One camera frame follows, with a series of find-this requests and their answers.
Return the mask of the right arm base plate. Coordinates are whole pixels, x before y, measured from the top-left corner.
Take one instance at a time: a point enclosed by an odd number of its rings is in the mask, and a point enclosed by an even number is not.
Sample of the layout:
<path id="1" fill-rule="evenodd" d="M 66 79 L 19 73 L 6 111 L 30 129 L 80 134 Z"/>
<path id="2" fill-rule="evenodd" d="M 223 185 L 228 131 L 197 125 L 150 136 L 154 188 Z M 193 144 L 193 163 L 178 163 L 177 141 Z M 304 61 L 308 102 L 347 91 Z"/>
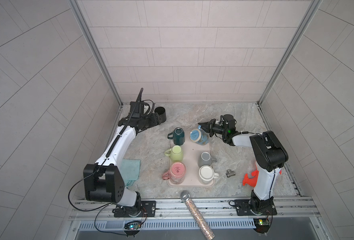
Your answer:
<path id="1" fill-rule="evenodd" d="M 277 215 L 276 207 L 272 200 L 260 201 L 259 199 L 229 201 L 229 205 L 236 209 L 238 216 Z"/>

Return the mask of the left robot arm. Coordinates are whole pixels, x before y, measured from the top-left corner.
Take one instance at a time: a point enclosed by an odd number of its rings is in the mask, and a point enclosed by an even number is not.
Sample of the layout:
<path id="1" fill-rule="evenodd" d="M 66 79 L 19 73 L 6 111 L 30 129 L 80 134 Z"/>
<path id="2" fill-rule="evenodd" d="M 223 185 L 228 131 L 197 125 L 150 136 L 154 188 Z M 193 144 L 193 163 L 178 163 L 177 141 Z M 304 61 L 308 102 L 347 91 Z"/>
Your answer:
<path id="1" fill-rule="evenodd" d="M 164 122 L 151 106 L 142 100 L 141 89 L 136 101 L 130 103 L 130 112 L 122 118 L 113 140 L 94 164 L 87 164 L 83 170 L 85 198 L 92 202 L 116 204 L 121 215 L 136 217 L 142 212 L 141 195 L 125 187 L 121 163 L 131 142 L 138 133 Z"/>

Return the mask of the iridescent blue butterfly mug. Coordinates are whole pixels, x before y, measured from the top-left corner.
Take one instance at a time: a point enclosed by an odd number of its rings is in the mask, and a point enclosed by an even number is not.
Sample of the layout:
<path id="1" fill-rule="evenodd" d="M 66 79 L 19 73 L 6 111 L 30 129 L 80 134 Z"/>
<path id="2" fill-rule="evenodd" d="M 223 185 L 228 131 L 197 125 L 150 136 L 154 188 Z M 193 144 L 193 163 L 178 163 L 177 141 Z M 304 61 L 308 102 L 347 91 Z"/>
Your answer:
<path id="1" fill-rule="evenodd" d="M 208 134 L 201 129 L 192 130 L 189 137 L 193 143 L 201 146 L 207 145 L 210 142 Z"/>

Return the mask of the dark green mug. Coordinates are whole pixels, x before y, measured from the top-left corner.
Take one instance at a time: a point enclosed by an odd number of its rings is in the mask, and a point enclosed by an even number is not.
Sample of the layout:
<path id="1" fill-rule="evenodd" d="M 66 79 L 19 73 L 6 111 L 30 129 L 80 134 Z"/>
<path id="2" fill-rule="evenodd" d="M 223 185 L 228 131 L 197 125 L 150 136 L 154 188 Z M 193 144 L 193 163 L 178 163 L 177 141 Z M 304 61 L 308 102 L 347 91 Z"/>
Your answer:
<path id="1" fill-rule="evenodd" d="M 174 145 L 182 146 L 185 143 L 185 132 L 182 128 L 175 128 L 172 133 L 168 134 L 167 138 L 172 140 Z"/>

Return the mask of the black mug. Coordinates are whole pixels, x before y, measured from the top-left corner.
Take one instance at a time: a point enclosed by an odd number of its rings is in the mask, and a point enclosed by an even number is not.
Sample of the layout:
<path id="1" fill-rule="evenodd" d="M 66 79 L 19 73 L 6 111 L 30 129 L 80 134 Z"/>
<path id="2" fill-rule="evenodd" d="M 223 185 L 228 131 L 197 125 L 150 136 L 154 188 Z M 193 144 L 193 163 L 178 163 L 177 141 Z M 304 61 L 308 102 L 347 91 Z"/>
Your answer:
<path id="1" fill-rule="evenodd" d="M 164 107 L 155 108 L 155 114 L 160 117 L 160 123 L 164 123 L 167 120 L 166 109 Z"/>

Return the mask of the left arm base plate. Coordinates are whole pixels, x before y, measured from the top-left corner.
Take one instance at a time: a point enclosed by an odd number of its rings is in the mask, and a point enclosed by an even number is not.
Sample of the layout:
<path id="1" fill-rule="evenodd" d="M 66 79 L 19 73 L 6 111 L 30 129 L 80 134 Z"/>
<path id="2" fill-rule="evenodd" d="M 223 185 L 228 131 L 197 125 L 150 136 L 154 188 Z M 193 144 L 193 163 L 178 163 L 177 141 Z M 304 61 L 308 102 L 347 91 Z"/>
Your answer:
<path id="1" fill-rule="evenodd" d="M 113 210 L 115 218 L 137 218 L 137 217 L 154 217 L 156 210 L 156 201 L 136 201 L 132 207 L 117 205 Z"/>

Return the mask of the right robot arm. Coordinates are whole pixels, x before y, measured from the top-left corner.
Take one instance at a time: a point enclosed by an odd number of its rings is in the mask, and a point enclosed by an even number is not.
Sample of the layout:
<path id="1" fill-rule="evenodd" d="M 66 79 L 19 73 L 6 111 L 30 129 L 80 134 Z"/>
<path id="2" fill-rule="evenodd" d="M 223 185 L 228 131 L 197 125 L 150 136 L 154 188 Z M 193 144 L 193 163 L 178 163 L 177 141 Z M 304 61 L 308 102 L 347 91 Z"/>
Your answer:
<path id="1" fill-rule="evenodd" d="M 251 178 L 256 184 L 251 192 L 249 210 L 254 215 L 275 215 L 273 190 L 281 169 L 289 159 L 288 153 L 274 132 L 238 132 L 236 123 L 232 115 L 226 114 L 221 115 L 219 120 L 199 123 L 199 129 L 210 137 L 221 135 L 223 143 L 230 146 L 253 148 L 257 170 Z"/>

